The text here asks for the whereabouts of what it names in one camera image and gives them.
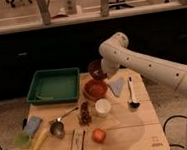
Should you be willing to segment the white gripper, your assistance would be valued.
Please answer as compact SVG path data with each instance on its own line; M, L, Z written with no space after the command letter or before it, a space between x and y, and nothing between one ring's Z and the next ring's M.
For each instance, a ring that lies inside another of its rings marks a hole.
M102 59L101 69L107 78L113 77L113 75L118 71L119 67L120 65L115 62L111 62L105 58Z

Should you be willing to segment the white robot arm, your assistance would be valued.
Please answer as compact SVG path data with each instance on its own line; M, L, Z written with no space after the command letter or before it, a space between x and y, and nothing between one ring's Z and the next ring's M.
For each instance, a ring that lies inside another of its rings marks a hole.
M123 32L115 33L101 43L98 51L102 57L103 73L112 76L120 66L124 66L149 80L174 89L187 98L187 65L139 54L129 50L128 45L129 40ZM187 125L185 150L187 150Z

